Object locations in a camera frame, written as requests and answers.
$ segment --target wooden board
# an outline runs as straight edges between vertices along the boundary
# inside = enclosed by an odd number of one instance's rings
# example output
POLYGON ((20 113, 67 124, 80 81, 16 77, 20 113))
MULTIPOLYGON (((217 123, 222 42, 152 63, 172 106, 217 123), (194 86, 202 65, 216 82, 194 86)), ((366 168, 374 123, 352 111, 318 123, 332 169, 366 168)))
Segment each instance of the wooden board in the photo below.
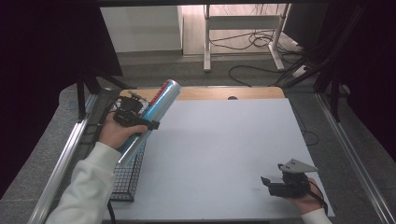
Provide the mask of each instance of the wooden board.
MULTIPOLYGON (((125 90, 122 96, 129 96, 132 91, 150 101, 159 89, 125 90)), ((234 96, 243 99, 281 99, 285 94, 278 87, 184 87, 177 100, 226 100, 234 96)))

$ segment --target gray carpet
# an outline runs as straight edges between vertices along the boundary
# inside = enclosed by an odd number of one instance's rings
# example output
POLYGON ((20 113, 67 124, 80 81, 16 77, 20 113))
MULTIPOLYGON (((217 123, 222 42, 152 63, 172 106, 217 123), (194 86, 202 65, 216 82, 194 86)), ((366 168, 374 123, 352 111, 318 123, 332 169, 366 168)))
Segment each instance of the gray carpet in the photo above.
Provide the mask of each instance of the gray carpet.
MULTIPOLYGON (((169 58, 165 58, 165 56, 156 57, 155 60, 137 63, 141 61, 136 59, 128 62, 134 58, 120 57, 124 77, 117 77, 117 79, 139 88, 160 87, 168 78, 174 79, 182 86, 240 86, 240 83, 228 77, 228 71, 233 66, 242 64, 275 70, 275 65, 268 55, 214 58, 210 73, 203 71, 203 63, 199 58, 178 58, 171 62, 169 58)), ((234 70, 233 75, 253 86, 268 86, 280 77, 277 73, 247 68, 234 70)), ((305 142, 308 144, 315 165, 319 168, 318 173, 331 201, 330 206, 336 214, 332 222, 381 223, 319 107, 318 100, 312 91, 314 81, 314 77, 309 78, 284 92, 293 105, 301 129, 306 131, 305 142)), ((116 88, 102 79, 100 83, 104 88, 116 88)), ((77 120, 76 102, 75 86, 62 92, 60 106, 48 129, 0 202, 2 223, 26 223, 29 219, 77 120)), ((389 208, 396 211, 395 162, 356 118, 348 107, 346 99, 340 100, 340 117, 362 162, 388 201, 389 208)), ((88 150, 88 148, 82 149, 79 153, 87 153, 88 150)), ((73 165, 70 166, 60 192, 67 186, 67 179, 72 168, 73 165)), ((271 221, 271 223, 302 223, 302 221, 286 220, 271 221)))

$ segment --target white board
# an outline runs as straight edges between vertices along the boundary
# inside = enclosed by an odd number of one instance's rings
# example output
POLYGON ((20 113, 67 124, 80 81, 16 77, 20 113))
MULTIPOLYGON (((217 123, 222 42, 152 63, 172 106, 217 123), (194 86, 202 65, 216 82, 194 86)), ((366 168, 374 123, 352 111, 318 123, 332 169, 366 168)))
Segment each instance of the white board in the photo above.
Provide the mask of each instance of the white board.
MULTIPOLYGON (((135 201, 112 203, 116 218, 299 217, 291 203, 270 196, 260 179, 280 182, 277 164, 290 159, 315 165, 288 99, 176 101, 148 140, 135 201)), ((317 173, 308 175, 323 189, 317 173)))

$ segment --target black cable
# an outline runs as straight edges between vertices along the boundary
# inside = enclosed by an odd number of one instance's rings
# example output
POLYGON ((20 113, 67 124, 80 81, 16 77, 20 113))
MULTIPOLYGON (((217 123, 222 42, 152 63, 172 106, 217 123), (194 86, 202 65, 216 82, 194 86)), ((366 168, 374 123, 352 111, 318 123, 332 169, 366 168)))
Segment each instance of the black cable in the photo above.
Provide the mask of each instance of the black cable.
POLYGON ((299 51, 299 50, 289 50, 286 49, 285 47, 282 46, 282 44, 280 44, 279 42, 277 43, 277 50, 282 53, 282 54, 297 54, 297 55, 301 55, 301 56, 309 56, 308 52, 304 52, 304 51, 299 51))
POLYGON ((279 72, 279 71, 271 71, 271 70, 267 70, 267 69, 264 69, 264 68, 259 68, 259 67, 249 66, 249 65, 237 65, 237 66, 232 67, 232 68, 228 71, 228 76, 230 77, 230 79, 232 79, 232 80, 234 80, 234 81, 236 81, 236 82, 239 82, 239 83, 241 83, 242 85, 245 85, 245 86, 248 86, 248 87, 251 87, 251 85, 247 84, 246 82, 243 82, 243 81, 240 81, 240 80, 236 79, 236 78, 233 77, 233 75, 231 74, 231 72, 232 72, 235 68, 240 68, 240 67, 243 67, 243 68, 252 68, 252 69, 256 69, 256 70, 260 70, 260 71, 264 71, 264 72, 270 72, 270 73, 283 73, 283 72, 279 72))
POLYGON ((282 59, 283 62, 285 62, 285 63, 296 63, 296 62, 291 62, 291 61, 286 60, 285 59, 285 55, 295 55, 295 54, 292 54, 292 53, 280 54, 280 58, 282 59))
POLYGON ((266 5, 267 5, 267 7, 265 8, 264 15, 267 15, 268 4, 266 4, 266 5))
POLYGON ((99 118, 99 121, 98 121, 98 123, 97 123, 97 126, 98 126, 98 127, 97 127, 97 130, 96 130, 95 136, 94 136, 94 138, 93 138, 93 142, 96 142, 96 141, 99 139, 99 134, 100 134, 100 132, 102 131, 102 128, 103 128, 103 123, 105 122, 105 119, 106 119, 107 115, 108 115, 109 113, 111 113, 111 111, 110 111, 111 107, 112 107, 119 99, 120 99, 120 97, 116 97, 115 99, 111 99, 111 98, 110 98, 110 99, 107 100, 107 103, 108 103, 108 101, 110 101, 110 100, 111 100, 111 103, 108 104, 108 105, 106 105, 105 110, 104 110, 104 112, 103 112, 101 118, 99 118))
POLYGON ((286 70, 282 76, 273 84, 273 86, 280 87, 282 88, 285 86, 286 79, 288 77, 291 77, 293 72, 296 71, 300 66, 302 66, 306 61, 305 57, 300 58, 297 62, 292 64, 288 70, 286 70))
POLYGON ((251 12, 249 13, 249 15, 251 15, 251 13, 254 11, 254 9, 256 9, 256 15, 257 15, 257 6, 258 6, 259 4, 255 4, 254 5, 254 8, 253 8, 253 10, 251 10, 251 12))
POLYGON ((297 108, 294 106, 294 104, 293 104, 291 101, 289 101, 289 102, 290 102, 290 105, 291 105, 292 109, 294 110, 295 114, 297 115, 297 118, 300 120, 301 125, 303 126, 303 128, 300 130, 301 133, 303 134, 303 136, 305 136, 306 133, 311 133, 311 134, 313 134, 313 135, 316 137, 316 141, 315 141, 314 143, 309 143, 309 144, 305 143, 305 144, 306 144, 308 147, 317 145, 317 144, 319 143, 319 137, 318 137, 318 135, 317 135, 316 133, 314 133, 314 132, 310 132, 310 131, 307 131, 307 130, 306 130, 305 123, 304 123, 303 119, 301 118, 301 115, 300 115, 300 113, 298 112, 297 108))
POLYGON ((225 11, 225 14, 227 14, 227 16, 228 16, 228 12, 227 12, 227 10, 225 9, 225 5, 223 5, 223 9, 224 9, 224 11, 225 11))
MULTIPOLYGON (((264 4, 262 4, 262 9, 264 8, 264 4)), ((262 14, 262 9, 260 9, 260 15, 262 14)))
POLYGON ((265 47, 265 46, 269 45, 270 41, 272 41, 272 38, 273 38, 273 37, 270 36, 270 35, 263 34, 264 32, 268 32, 268 31, 251 32, 251 33, 247 33, 247 34, 243 34, 243 35, 234 35, 234 36, 229 36, 229 37, 225 37, 225 38, 221 38, 221 39, 214 39, 214 40, 209 39, 209 42, 210 42, 210 44, 212 44, 213 46, 222 47, 222 48, 226 48, 226 49, 243 50, 243 49, 248 49, 248 48, 250 48, 250 47, 253 46, 253 45, 254 45, 255 47, 257 47, 257 48, 262 48, 262 47, 265 47), (233 39, 233 38, 237 38, 237 37, 241 37, 241 36, 245 36, 245 35, 249 35, 248 40, 249 40, 250 44, 249 44, 248 46, 243 47, 243 48, 240 48, 240 49, 239 49, 239 48, 233 48, 233 47, 230 47, 230 46, 225 46, 225 45, 220 45, 220 44, 215 44, 215 43, 214 43, 214 42, 217 42, 217 41, 220 41, 220 40, 233 39), (265 44, 263 44, 263 45, 258 45, 258 44, 256 44, 256 41, 258 41, 258 40, 264 40, 264 39, 267 39, 267 40, 269 40, 269 41, 265 41, 265 44))
POLYGON ((116 216, 114 215, 113 206, 111 205, 110 200, 108 200, 107 209, 108 209, 108 213, 110 214, 110 217, 111 217, 111 223, 116 224, 116 216))
POLYGON ((307 193, 312 196, 314 199, 316 199, 318 202, 320 202, 320 204, 323 206, 324 212, 326 214, 326 216, 329 213, 329 206, 327 205, 327 203, 324 201, 324 196, 322 191, 320 190, 320 188, 318 187, 318 185, 316 185, 315 183, 313 183, 312 181, 309 181, 309 183, 311 183, 312 185, 314 185, 320 192, 321 197, 318 196, 316 193, 312 192, 312 190, 309 190, 307 193))

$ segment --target human hand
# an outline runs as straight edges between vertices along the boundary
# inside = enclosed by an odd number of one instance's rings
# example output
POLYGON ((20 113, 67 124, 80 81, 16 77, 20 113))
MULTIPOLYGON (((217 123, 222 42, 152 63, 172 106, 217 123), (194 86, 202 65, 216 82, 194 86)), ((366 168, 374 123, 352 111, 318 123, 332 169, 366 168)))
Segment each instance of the human hand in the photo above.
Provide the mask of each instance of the human hand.
POLYGON ((99 136, 99 142, 117 149, 121 147, 128 138, 134 133, 144 133, 148 130, 145 125, 136 125, 133 127, 123 127, 114 119, 114 113, 108 113, 104 126, 99 136))
MULTIPOLYGON (((310 182, 309 185, 311 191, 314 192, 319 197, 322 196, 320 190, 317 187, 317 182, 315 182, 315 180, 310 177, 308 177, 308 180, 310 182)), ((306 194, 303 198, 285 198, 285 199, 293 203, 300 210, 300 213, 302 215, 322 208, 321 203, 309 194, 306 194)))

